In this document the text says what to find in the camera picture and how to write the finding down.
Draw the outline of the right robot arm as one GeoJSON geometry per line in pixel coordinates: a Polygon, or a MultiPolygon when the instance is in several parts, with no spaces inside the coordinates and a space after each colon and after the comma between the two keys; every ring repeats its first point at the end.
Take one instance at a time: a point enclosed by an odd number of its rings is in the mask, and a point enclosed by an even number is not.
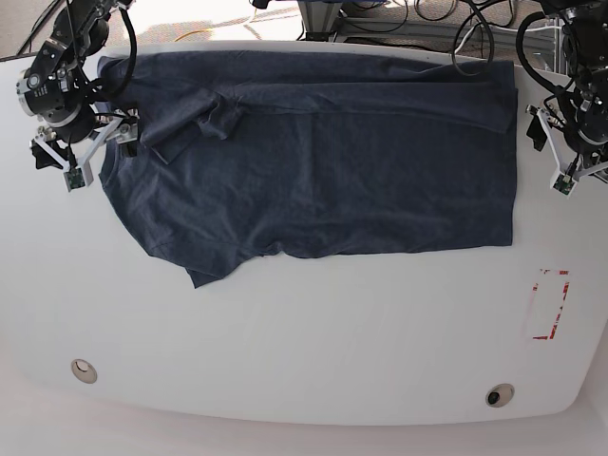
{"type": "Polygon", "coordinates": [[[17,80],[20,105],[41,123],[30,142],[36,167],[61,170],[68,191],[93,182],[90,160],[106,143],[116,142],[129,157],[137,153],[138,111],[118,103],[137,59],[131,6],[130,1],[67,1],[50,37],[17,80]],[[91,80],[84,70],[86,58],[106,43],[113,10],[120,13],[129,37],[126,71],[117,85],[91,80]]]}

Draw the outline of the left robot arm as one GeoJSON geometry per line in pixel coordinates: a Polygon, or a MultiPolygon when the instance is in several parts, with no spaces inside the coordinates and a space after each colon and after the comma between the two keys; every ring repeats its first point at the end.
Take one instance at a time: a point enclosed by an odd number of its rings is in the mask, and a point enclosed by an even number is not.
{"type": "Polygon", "coordinates": [[[605,1],[541,1],[541,10],[525,17],[515,48],[523,69],[549,92],[532,116],[526,135],[538,151],[549,146],[556,164],[550,187],[568,197],[581,179],[607,182],[607,3],[605,1]],[[541,19],[561,22],[561,53],[566,86],[536,71],[523,50],[529,26],[541,19]]]}

